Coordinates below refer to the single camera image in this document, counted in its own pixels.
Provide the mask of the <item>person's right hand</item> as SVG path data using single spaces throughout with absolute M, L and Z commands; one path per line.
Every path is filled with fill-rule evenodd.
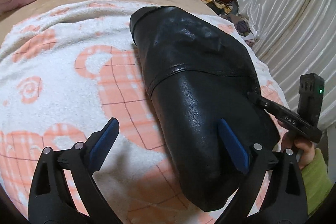
M 307 165 L 309 165 L 314 157 L 315 157 L 315 148 L 314 144 L 305 138 L 294 138 L 290 135 L 289 127 L 282 123 L 281 121 L 277 121 L 277 123 L 288 130 L 288 132 L 282 138 L 281 150 L 284 151 L 288 148 L 293 149 L 295 147 L 298 150 L 302 150 L 302 154 L 300 159 L 298 160 L 298 166 L 300 170 L 304 169 Z

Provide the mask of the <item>green sleeve forearm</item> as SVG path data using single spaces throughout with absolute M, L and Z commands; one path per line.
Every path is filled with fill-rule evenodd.
M 310 216 L 321 206 L 334 186 L 327 174 L 327 165 L 319 148 L 315 149 L 314 159 L 301 174 L 306 190 L 307 213 Z

